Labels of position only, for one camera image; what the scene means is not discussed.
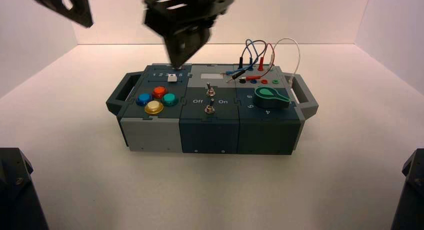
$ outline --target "blue wire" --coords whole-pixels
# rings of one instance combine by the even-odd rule
[[[250,42],[252,42],[252,40],[251,39],[247,39],[246,40],[246,46],[248,46],[248,41],[250,41]],[[251,51],[250,51],[250,49],[249,49],[249,47],[247,47],[247,48],[245,48],[244,50],[243,50],[243,53],[241,54],[241,56],[243,56],[244,54],[245,54],[245,50],[247,49],[247,51],[249,51],[249,55],[250,55],[250,57],[252,58],[252,53],[251,53]]]
[[[266,43],[265,41],[262,41],[262,40],[252,41],[252,40],[250,40],[250,39],[247,39],[247,40],[246,40],[246,43],[247,43],[247,41],[250,41],[250,43],[249,43],[248,45],[246,45],[246,47],[245,47],[245,48],[244,48],[244,50],[243,50],[242,55],[245,53],[246,49],[248,49],[248,48],[249,48],[249,46],[250,46],[250,45],[252,45],[252,46],[253,46],[253,49],[254,49],[254,50],[255,50],[255,52],[256,52],[256,59],[253,61],[253,63],[252,63],[251,65],[248,65],[248,66],[246,66],[246,67],[243,67],[243,68],[240,68],[240,69],[237,69],[237,70],[234,70],[234,71],[227,71],[227,72],[226,72],[226,74],[227,74],[227,75],[232,75],[232,74],[234,74],[234,73],[236,73],[236,72],[247,70],[248,68],[250,68],[250,67],[252,67],[253,65],[255,65],[255,64],[258,62],[258,60],[259,60],[260,56],[264,54],[265,49],[267,48],[267,43]],[[264,47],[264,49],[262,50],[262,52],[261,52],[260,54],[258,54],[258,52],[256,51],[256,48],[255,48],[255,42],[262,42],[262,43],[264,43],[264,44],[265,44],[265,47]]]
[[[251,45],[253,46],[254,52],[255,52],[255,54],[256,54],[256,57],[258,57],[258,51],[256,50],[255,44],[253,43],[253,41],[252,41],[251,39],[247,39],[247,40],[246,40],[246,46],[248,46],[248,42],[250,42],[250,43],[251,43]]]

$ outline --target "white wall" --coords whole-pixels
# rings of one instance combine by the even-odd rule
[[[369,0],[355,43],[424,94],[424,0]]]
[[[91,29],[74,24],[79,44],[162,43],[142,25],[142,0],[89,0]],[[348,43],[355,40],[368,0],[235,0],[219,17],[210,43],[243,43],[246,38],[300,43]]]
[[[0,97],[76,45],[62,16],[33,0],[0,0]]]

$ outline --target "handle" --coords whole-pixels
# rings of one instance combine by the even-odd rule
[[[289,81],[291,76],[292,74],[284,73],[286,81]],[[315,115],[318,110],[318,102],[315,100],[302,76],[294,75],[291,87],[299,100],[298,107],[302,110],[305,120]]]
[[[122,106],[126,104],[126,99],[131,93],[133,87],[140,79],[143,72],[133,72],[126,74],[106,101],[107,109],[115,116],[118,115]]]

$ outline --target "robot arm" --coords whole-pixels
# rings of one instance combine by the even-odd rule
[[[39,4],[77,22],[91,27],[93,20],[88,0],[70,0],[67,9],[62,0],[35,0]],[[163,37],[169,59],[179,68],[193,56],[210,37],[209,28],[218,15],[225,14],[234,0],[144,0],[147,5],[144,23]]]

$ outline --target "wire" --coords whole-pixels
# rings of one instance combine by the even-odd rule
[[[241,54],[241,56],[243,56],[243,54],[245,53],[246,49],[247,49],[249,46],[251,46],[251,45],[253,45],[253,48],[256,50],[256,48],[255,48],[255,46],[254,46],[254,44],[255,44],[256,42],[261,42],[261,43],[263,43],[263,44],[265,45],[265,47],[264,47],[264,49],[262,50],[262,52],[261,52],[260,54],[257,54],[257,55],[256,55],[256,58],[255,58],[255,60],[252,62],[252,64],[249,64],[249,65],[248,65],[248,66],[246,66],[246,67],[243,67],[243,68],[240,68],[240,69],[237,69],[237,70],[234,70],[234,71],[227,71],[227,72],[226,72],[226,74],[227,74],[227,75],[231,75],[231,74],[234,74],[234,73],[236,73],[236,72],[240,72],[240,71],[246,70],[246,69],[248,69],[248,68],[252,67],[253,65],[255,65],[255,64],[258,62],[259,57],[260,57],[261,55],[263,55],[263,54],[265,53],[265,51],[267,50],[267,43],[266,43],[265,41],[263,41],[263,40],[251,41],[248,45],[246,45],[246,47],[244,48],[243,53]]]
[[[260,77],[262,78],[264,75],[268,74],[268,72],[274,67],[274,60],[276,59],[276,53],[274,51],[274,48],[270,43],[267,43],[267,45],[269,45],[272,49],[272,54],[271,54],[271,61],[269,62],[269,66],[268,66],[268,70],[261,75]]]
[[[246,46],[248,46],[248,41],[252,42],[252,40],[251,40],[251,39],[247,39],[247,40],[246,40],[246,42],[245,42]],[[246,49],[247,49],[247,51],[249,51],[249,55],[250,55],[250,57],[252,58],[252,52],[250,51],[249,47],[247,47],[247,48],[245,48],[245,49],[243,50],[243,53],[241,54],[241,56],[243,57],[243,55],[245,54],[245,50],[246,50]],[[256,48],[255,48],[255,45],[253,45],[253,49],[254,49],[254,51],[256,52],[256,55],[258,55],[258,52],[256,51]]]
[[[299,44],[295,39],[293,39],[293,38],[282,38],[282,39],[278,40],[277,43],[274,45],[274,50],[277,47],[278,43],[280,43],[283,40],[290,40],[290,41],[294,42],[297,46],[297,53],[298,53],[297,66],[296,66],[296,69],[294,70],[293,74],[290,76],[290,79],[288,80],[288,84],[290,85],[290,87],[292,87],[293,78],[295,77],[295,74],[298,71],[299,65],[301,63],[301,49],[299,48]]]

